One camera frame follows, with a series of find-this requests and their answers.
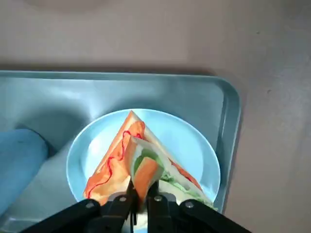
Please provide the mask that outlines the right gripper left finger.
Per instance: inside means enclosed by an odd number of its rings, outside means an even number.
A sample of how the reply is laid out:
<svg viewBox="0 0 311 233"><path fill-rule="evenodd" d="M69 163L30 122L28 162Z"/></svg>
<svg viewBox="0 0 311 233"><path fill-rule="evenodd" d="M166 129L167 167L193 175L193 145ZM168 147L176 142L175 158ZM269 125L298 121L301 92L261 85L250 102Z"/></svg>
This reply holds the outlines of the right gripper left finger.
<svg viewBox="0 0 311 233"><path fill-rule="evenodd" d="M137 224L138 195L132 182L125 192L111 195L101 206L94 199L80 201L30 227L23 233L121 233L129 220L129 232Z"/></svg>

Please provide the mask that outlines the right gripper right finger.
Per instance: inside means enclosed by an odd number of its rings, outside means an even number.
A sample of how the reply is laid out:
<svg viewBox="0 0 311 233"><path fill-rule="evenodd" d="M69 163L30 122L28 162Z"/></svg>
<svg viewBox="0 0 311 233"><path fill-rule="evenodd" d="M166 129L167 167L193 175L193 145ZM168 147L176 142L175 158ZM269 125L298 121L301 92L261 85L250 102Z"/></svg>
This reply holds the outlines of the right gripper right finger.
<svg viewBox="0 0 311 233"><path fill-rule="evenodd" d="M158 182L147 197L149 233L248 233L248 229L201 202L188 199L180 204L175 196L160 192Z"/></svg>

